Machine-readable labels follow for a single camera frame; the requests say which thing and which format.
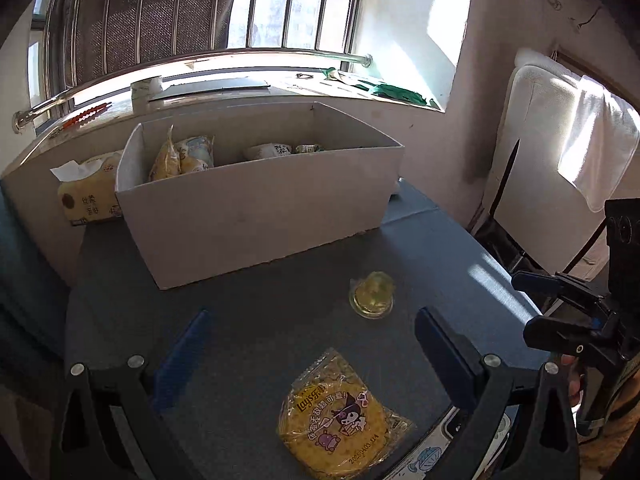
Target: white cardboard box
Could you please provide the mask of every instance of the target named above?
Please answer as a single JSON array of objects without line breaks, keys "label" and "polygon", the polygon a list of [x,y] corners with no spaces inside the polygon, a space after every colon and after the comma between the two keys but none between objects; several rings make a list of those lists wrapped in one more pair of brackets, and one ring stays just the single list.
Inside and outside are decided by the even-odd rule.
[{"label": "white cardboard box", "polygon": [[[156,182],[173,140],[215,136],[215,168]],[[267,142],[326,151],[243,162]],[[283,258],[380,225],[404,146],[320,103],[230,106],[139,124],[122,154],[116,196],[161,289]]]}]

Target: yellow snack bag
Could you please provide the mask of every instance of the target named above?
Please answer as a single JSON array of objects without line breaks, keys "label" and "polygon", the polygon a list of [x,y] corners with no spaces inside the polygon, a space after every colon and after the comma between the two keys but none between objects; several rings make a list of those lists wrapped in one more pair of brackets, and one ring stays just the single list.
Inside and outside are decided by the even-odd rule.
[{"label": "yellow snack bag", "polygon": [[213,168],[213,139],[201,136],[176,142],[175,149],[180,154],[180,174]]},{"label": "yellow snack bag", "polygon": [[166,134],[166,142],[160,148],[156,161],[149,172],[149,182],[180,175],[180,153],[175,149],[171,140],[173,130],[174,126],[171,125]]},{"label": "yellow snack bag", "polygon": [[348,480],[382,462],[412,426],[329,349],[292,385],[278,434],[315,478]]}]

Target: sunlight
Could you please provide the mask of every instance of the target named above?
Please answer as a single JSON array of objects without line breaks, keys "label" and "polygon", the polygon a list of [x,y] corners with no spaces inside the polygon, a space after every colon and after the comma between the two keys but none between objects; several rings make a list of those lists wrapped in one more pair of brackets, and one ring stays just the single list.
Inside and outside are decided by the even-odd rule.
[{"label": "sunlight", "polygon": [[376,66],[380,73],[385,75],[386,83],[418,92],[427,101],[433,97],[433,92],[420,74],[420,70],[395,41],[389,46],[388,56],[376,60]]},{"label": "sunlight", "polygon": [[563,155],[558,165],[558,171],[561,171],[561,174],[570,182],[573,182],[578,177],[582,169],[597,117],[597,112],[591,113],[580,131],[580,135],[575,138],[570,146],[566,147],[566,150],[562,150]]},{"label": "sunlight", "polygon": [[[505,273],[505,270],[498,265],[498,263],[487,256],[483,255],[484,262],[490,267],[494,268],[497,272]],[[476,280],[482,287],[491,294],[496,300],[500,301],[522,324],[526,324],[529,319],[533,317],[532,312],[527,310],[522,302],[530,301],[524,294],[517,298],[510,293],[498,280],[496,280],[483,266],[478,264],[472,265],[468,270],[469,275]]]},{"label": "sunlight", "polygon": [[631,120],[636,125],[636,130],[640,131],[640,115],[638,115],[638,112],[636,112],[636,109],[633,108],[632,106],[629,106],[629,108],[626,109],[626,113],[628,113],[631,116]]},{"label": "sunlight", "polygon": [[466,19],[471,0],[433,0],[427,34],[449,58],[458,65],[465,37]]}]

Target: food package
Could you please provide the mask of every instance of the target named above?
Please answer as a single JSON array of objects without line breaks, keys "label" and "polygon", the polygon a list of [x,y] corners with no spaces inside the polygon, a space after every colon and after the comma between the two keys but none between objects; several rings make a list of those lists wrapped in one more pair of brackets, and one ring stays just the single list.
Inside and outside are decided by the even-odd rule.
[{"label": "food package", "polygon": [[320,144],[300,144],[296,146],[294,153],[315,153],[324,152],[324,148]]},{"label": "food package", "polygon": [[171,125],[166,134],[166,142],[160,148],[149,172],[149,182],[180,175],[180,154],[171,140],[173,130],[174,126]]},{"label": "food package", "polygon": [[348,480],[382,462],[413,424],[382,406],[345,359],[328,349],[292,385],[278,434],[319,480]]},{"label": "food package", "polygon": [[175,145],[180,154],[180,174],[213,168],[213,138],[191,137]]},{"label": "food package", "polygon": [[122,150],[94,156],[82,164],[71,160],[53,173],[62,184],[58,199],[71,225],[122,216],[114,187]]},{"label": "food package", "polygon": [[243,153],[246,160],[259,160],[260,158],[291,155],[291,146],[288,144],[261,144],[247,148]]}]

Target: gray table surface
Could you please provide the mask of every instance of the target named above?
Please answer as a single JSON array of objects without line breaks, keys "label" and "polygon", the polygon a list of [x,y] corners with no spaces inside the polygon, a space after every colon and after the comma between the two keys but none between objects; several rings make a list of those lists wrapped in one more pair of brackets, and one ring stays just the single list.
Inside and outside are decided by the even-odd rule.
[{"label": "gray table surface", "polygon": [[[120,365],[200,309],[212,313],[200,365],[163,415],[212,480],[308,478],[276,424],[291,382],[329,347],[385,406],[417,426],[360,478],[375,478],[399,459],[449,405],[414,337],[415,314],[425,305],[482,354],[536,369],[546,358],[522,338],[536,307],[460,225],[407,183],[379,229],[181,288],[158,290],[123,221],[89,225],[79,265],[66,319],[68,366]],[[382,320],[358,316],[348,301],[350,279],[373,270],[396,281],[394,309]]]}]

